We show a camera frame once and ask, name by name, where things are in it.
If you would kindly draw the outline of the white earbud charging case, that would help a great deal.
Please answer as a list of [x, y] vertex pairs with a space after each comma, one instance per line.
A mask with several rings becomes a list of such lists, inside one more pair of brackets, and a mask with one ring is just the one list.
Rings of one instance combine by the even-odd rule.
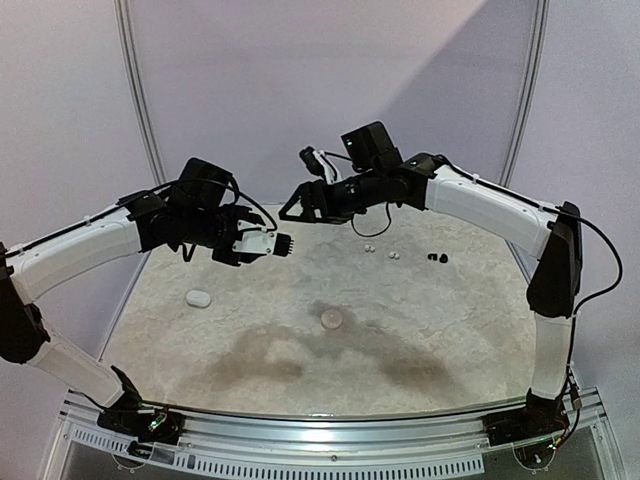
[[211, 296], [204, 291], [190, 290], [185, 295], [185, 302], [194, 308], [207, 308], [211, 304]]

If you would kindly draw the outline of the pink earbud charging case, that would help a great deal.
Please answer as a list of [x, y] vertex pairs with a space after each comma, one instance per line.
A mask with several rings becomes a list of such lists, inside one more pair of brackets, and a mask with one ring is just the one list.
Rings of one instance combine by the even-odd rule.
[[330, 308], [320, 316], [321, 325], [327, 330], [336, 330], [343, 325], [344, 318], [339, 310]]

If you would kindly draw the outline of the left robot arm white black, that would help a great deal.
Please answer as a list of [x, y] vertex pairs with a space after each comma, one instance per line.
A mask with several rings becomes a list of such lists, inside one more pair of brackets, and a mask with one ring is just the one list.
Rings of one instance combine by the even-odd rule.
[[141, 443], [178, 443], [185, 418], [145, 407], [132, 381], [48, 326], [37, 300], [116, 259], [167, 246], [190, 261], [199, 247], [230, 266], [270, 255], [276, 223], [233, 175], [188, 160], [180, 177], [119, 199], [104, 211], [30, 243], [1, 250], [1, 357], [64, 382], [99, 408], [98, 424]]

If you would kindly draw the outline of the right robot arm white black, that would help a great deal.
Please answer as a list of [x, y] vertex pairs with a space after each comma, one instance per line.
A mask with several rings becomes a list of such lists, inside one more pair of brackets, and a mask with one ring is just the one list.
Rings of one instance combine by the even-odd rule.
[[280, 219], [344, 224], [370, 207], [395, 203], [466, 221], [528, 252], [538, 262], [526, 292], [536, 322], [531, 385], [523, 407], [488, 414], [482, 422], [492, 446], [569, 432], [563, 395], [582, 272], [577, 206], [549, 207], [468, 173], [442, 155], [418, 153], [404, 160], [380, 121], [341, 140], [354, 175], [339, 179], [324, 154], [305, 148], [300, 158], [316, 179], [296, 188]]

